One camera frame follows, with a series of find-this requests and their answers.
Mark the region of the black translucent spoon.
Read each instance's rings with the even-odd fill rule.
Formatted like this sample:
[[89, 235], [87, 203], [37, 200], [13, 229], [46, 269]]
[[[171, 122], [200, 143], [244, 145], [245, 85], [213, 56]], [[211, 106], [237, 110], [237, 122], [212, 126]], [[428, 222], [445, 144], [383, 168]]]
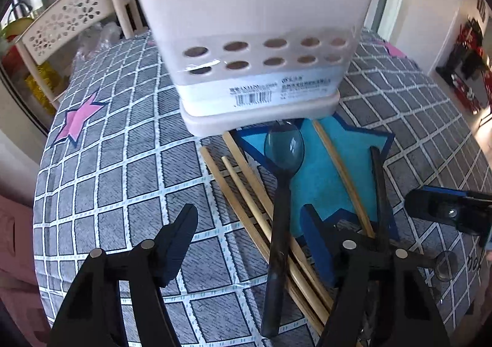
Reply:
[[264, 142], [264, 156], [267, 169], [277, 180], [261, 325], [262, 336], [273, 338], [279, 333], [288, 268], [291, 212], [289, 185], [304, 161], [304, 139], [298, 126], [286, 120], [271, 126]]
[[375, 183], [375, 194], [378, 216], [378, 238], [381, 245], [389, 246], [389, 220], [392, 217], [389, 200], [386, 192], [386, 184], [383, 176], [383, 165], [380, 151], [376, 146], [369, 147], [372, 163], [373, 178]]
[[445, 250], [434, 258], [417, 254], [417, 266], [432, 269], [436, 278], [441, 282], [450, 282], [458, 273], [458, 258], [456, 253]]

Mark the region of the pink box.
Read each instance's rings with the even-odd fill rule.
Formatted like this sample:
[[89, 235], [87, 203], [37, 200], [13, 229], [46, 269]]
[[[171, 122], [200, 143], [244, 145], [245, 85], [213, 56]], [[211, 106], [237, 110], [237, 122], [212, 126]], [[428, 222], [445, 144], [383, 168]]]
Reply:
[[33, 211], [1, 197], [1, 287], [38, 292], [33, 258]]

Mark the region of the red black rack items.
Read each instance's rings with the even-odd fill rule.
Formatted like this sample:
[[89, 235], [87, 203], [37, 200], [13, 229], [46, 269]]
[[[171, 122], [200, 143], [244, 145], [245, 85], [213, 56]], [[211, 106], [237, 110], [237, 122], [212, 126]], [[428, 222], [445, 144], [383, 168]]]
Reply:
[[484, 62], [483, 32], [479, 21], [468, 18], [459, 27], [459, 34], [448, 59], [435, 71], [453, 90], [462, 106], [476, 115], [482, 109], [473, 88], [465, 80], [476, 74], [485, 75], [489, 70]]

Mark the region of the checkered grey tablecloth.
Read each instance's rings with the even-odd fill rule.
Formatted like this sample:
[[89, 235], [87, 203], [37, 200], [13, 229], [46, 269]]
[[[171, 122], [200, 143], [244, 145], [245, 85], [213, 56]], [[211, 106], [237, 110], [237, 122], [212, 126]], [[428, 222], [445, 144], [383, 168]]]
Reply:
[[[436, 82], [412, 60], [390, 54], [374, 32], [363, 32], [340, 94], [338, 113], [346, 123], [395, 135], [384, 170], [403, 246], [457, 256], [458, 273], [449, 282], [423, 271], [453, 331], [478, 306], [490, 268], [476, 238], [411, 219], [403, 199], [427, 184], [488, 192], [489, 163]], [[219, 136], [198, 139], [187, 131], [151, 35], [124, 40], [75, 67], [42, 155], [33, 205], [34, 264], [49, 321], [92, 249], [131, 249], [190, 203], [198, 210], [197, 234], [163, 292], [181, 344], [315, 344], [291, 300], [279, 336], [261, 336], [268, 266], [204, 164], [202, 146], [215, 160], [228, 151]]]

